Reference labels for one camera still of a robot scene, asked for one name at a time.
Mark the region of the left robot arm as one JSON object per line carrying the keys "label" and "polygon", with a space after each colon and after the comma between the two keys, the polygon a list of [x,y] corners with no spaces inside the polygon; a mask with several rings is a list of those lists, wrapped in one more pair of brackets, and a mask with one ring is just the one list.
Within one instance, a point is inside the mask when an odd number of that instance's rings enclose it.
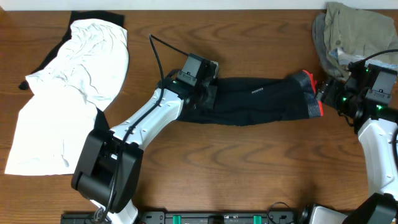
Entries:
{"label": "left robot arm", "polygon": [[121,124],[98,114],[72,177],[72,188],[98,209],[86,223],[134,223],[132,204],[144,150],[183,110],[214,107],[219,64],[189,54],[180,70],[162,75],[150,100]]}

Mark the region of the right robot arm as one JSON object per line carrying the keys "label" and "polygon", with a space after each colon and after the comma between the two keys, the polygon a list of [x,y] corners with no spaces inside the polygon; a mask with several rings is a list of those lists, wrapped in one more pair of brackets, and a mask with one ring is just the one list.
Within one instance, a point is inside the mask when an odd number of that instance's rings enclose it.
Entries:
{"label": "right robot arm", "polygon": [[358,135],[366,161],[369,198],[352,212],[309,205],[300,223],[397,222],[397,110],[389,107],[397,71],[363,60],[350,63],[348,68],[347,81],[328,79],[317,99],[336,109]]}

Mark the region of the black leggings grey red waistband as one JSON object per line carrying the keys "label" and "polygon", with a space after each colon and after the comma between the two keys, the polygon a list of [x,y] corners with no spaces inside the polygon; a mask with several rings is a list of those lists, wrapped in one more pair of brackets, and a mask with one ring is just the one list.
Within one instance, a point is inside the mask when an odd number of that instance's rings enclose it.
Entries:
{"label": "black leggings grey red waistband", "polygon": [[181,112],[179,121],[249,126],[323,116],[313,74],[302,70],[284,79],[219,78],[214,108]]}

